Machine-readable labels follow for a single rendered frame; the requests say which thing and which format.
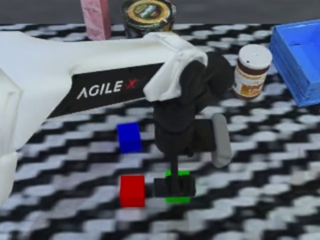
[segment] black container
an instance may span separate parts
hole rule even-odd
[[[121,13],[128,38],[142,38],[150,32],[171,32],[176,7],[169,0],[126,0]]]

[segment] checkered tablecloth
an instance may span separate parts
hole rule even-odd
[[[76,24],[0,30],[86,39]],[[175,31],[235,65],[242,46],[268,44],[272,26],[184,24]],[[113,27],[113,38],[124,38],[122,26]],[[0,240],[320,240],[319,106],[297,108],[271,66],[257,99],[229,94],[200,115],[217,112],[228,120],[233,163],[215,169],[206,153],[182,158],[179,167],[196,177],[196,197],[168,205],[148,191],[144,209],[119,207],[118,182],[143,174],[150,190],[169,167],[155,147],[146,102],[46,122],[21,149],[13,193],[0,209]],[[128,122],[139,122],[143,152],[121,155],[116,124]]]

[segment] blue cube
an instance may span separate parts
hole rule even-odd
[[[122,154],[142,151],[140,130],[137,122],[118,124],[116,128]]]
[[[269,49],[298,107],[320,104],[320,20],[275,26]]]

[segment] pink carton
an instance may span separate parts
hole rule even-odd
[[[81,0],[86,32],[89,39],[107,40],[111,36],[108,0]]]

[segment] gray wall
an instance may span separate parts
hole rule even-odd
[[[109,0],[114,24],[123,0]],[[286,23],[320,18],[320,0],[173,0],[177,23]],[[0,0],[0,24],[82,23],[80,0]]]

